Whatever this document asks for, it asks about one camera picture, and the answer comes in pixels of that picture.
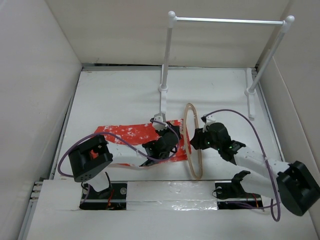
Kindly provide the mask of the orange white tie-dye trousers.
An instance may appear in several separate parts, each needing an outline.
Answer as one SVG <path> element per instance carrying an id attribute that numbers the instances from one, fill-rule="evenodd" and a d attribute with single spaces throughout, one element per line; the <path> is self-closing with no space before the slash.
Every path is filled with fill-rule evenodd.
<path id="1" fill-rule="evenodd" d="M 134 125 L 105 125 L 98 126 L 96 133 L 110 132 L 121 139 L 125 140 L 135 148 L 146 154 L 142 144 L 157 140 L 160 136 L 155 132 L 151 123 L 134 124 Z M 112 135 L 105 135 L 108 142 L 108 149 L 113 155 L 112 165 L 123 165 L 139 169 L 147 161 L 147 158 L 136 153 L 125 143 Z"/>

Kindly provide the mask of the wooden clothes hanger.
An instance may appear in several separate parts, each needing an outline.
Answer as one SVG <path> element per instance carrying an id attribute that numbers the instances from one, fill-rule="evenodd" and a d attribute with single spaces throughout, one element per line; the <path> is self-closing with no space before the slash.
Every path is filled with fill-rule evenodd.
<path id="1" fill-rule="evenodd" d="M 195 125 L 195 131 L 194 136 L 191 140 L 188 141 L 188 130 L 187 130 L 187 117 L 188 117 L 188 111 L 192 110 L 193 112 L 193 119 L 194 119 L 194 125 Z M 199 131 L 199 121 L 198 121 L 198 114 L 195 106 L 192 103 L 187 103 L 184 109 L 184 115 L 183 115 L 183 123 L 182 123 L 182 136 L 184 141 L 184 148 L 186 152 L 187 162 L 189 165 L 190 173 L 194 177 L 195 180 L 199 181 L 202 179 L 203 176 L 203 158 L 202 158 L 202 152 L 198 145 L 198 139 L 197 134 Z M 195 150 L 197 150 L 197 157 L 198 157 L 198 174 L 195 173 L 194 167 L 193 167 L 193 161 L 191 158 L 191 151 L 189 150 L 189 146 L 192 146 Z"/>

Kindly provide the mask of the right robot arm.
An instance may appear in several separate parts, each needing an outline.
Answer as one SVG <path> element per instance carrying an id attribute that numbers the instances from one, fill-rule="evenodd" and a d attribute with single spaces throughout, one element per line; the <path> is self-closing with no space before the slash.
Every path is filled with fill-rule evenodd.
<path id="1" fill-rule="evenodd" d="M 320 198 L 320 187 L 304 163 L 266 158 L 232 140 L 220 122 L 196 128 L 190 144 L 196 150 L 214 149 L 226 162 L 244 168 L 232 179 L 231 191 L 237 197 L 257 193 L 279 199 L 296 216 L 303 216 Z"/>

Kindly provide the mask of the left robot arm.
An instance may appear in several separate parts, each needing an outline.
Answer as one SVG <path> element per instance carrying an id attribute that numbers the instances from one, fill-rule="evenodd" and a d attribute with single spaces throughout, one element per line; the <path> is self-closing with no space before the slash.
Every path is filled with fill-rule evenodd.
<path id="1" fill-rule="evenodd" d="M 111 194 L 110 177 L 105 168 L 110 164 L 148 168 L 174 158 L 180 147 L 180 127 L 170 122 L 160 123 L 159 137 L 143 144 L 132 145 L 111 132 L 90 134 L 71 146 L 62 156 L 68 157 L 76 183 L 86 182 L 100 198 Z"/>

